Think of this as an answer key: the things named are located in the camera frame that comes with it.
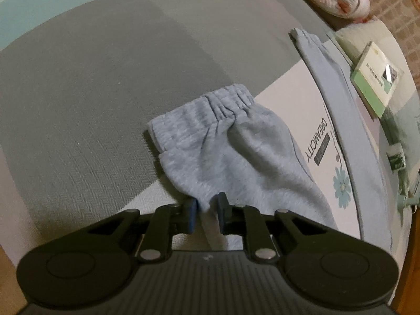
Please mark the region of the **patchwork floral bed sheet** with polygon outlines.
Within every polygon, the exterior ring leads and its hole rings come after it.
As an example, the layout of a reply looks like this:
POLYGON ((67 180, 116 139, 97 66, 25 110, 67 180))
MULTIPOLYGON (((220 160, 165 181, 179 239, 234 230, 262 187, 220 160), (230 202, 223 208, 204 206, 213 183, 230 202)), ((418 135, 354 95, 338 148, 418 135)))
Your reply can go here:
POLYGON ((148 125, 234 84, 288 125, 331 196, 339 153, 315 148, 326 105, 293 29, 320 39, 351 88, 384 175, 389 252, 402 264, 411 213, 397 210, 387 139, 332 28, 303 0, 1 0, 1 247, 11 262, 120 211, 181 202, 148 125))

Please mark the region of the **patchwork pillow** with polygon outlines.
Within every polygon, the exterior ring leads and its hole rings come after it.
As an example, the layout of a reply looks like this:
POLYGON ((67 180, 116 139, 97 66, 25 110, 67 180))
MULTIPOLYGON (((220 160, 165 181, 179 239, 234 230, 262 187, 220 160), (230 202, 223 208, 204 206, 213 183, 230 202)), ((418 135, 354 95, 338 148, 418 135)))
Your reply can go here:
POLYGON ((402 150, 399 190, 413 196, 419 175, 419 96, 402 49, 379 19, 347 26, 334 39, 352 61, 351 80, 380 119, 389 144, 402 150))

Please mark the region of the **green handheld fan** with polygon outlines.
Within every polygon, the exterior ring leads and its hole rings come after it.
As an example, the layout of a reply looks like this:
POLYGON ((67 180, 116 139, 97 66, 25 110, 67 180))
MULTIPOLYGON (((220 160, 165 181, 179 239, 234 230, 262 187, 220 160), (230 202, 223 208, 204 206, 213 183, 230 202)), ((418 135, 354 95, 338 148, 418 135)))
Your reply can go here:
POLYGON ((419 207, 419 182, 414 184, 411 189, 403 193, 402 188, 399 188, 399 195, 397 197, 397 210, 402 212, 405 208, 416 209, 419 207))

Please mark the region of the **green white book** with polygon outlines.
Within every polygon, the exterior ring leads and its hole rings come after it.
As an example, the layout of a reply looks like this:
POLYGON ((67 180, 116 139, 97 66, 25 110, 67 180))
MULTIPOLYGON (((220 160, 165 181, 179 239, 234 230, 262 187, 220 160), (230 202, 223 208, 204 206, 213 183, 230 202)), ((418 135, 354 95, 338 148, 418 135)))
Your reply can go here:
POLYGON ((350 80, 373 116, 380 119, 403 75, 404 71, 392 63, 376 43, 370 41, 350 80))

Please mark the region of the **grey sweatpants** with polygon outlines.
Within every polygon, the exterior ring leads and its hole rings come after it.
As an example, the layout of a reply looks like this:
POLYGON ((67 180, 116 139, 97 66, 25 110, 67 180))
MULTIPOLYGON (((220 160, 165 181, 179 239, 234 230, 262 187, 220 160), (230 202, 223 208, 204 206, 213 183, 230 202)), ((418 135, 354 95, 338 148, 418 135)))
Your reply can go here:
POLYGON ((216 250, 239 248, 216 227, 214 196, 265 214, 285 208, 337 228, 334 207, 354 207, 358 236, 386 251, 393 246, 387 188, 351 88, 320 39, 303 29, 290 33, 326 105, 312 131, 315 148, 339 156, 328 171, 334 193, 326 195, 309 168, 313 155, 299 148, 288 125, 258 104, 241 84, 219 88, 148 125, 166 177, 200 206, 207 240, 216 250))

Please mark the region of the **small green tissue pack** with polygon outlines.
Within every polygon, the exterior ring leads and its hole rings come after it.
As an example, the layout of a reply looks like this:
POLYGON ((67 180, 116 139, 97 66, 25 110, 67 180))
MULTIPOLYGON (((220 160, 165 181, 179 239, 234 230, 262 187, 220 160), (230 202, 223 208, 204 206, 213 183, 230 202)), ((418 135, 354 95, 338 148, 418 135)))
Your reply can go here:
POLYGON ((401 171, 406 168, 406 158, 401 143, 389 146, 387 149, 387 158, 392 171, 401 171))

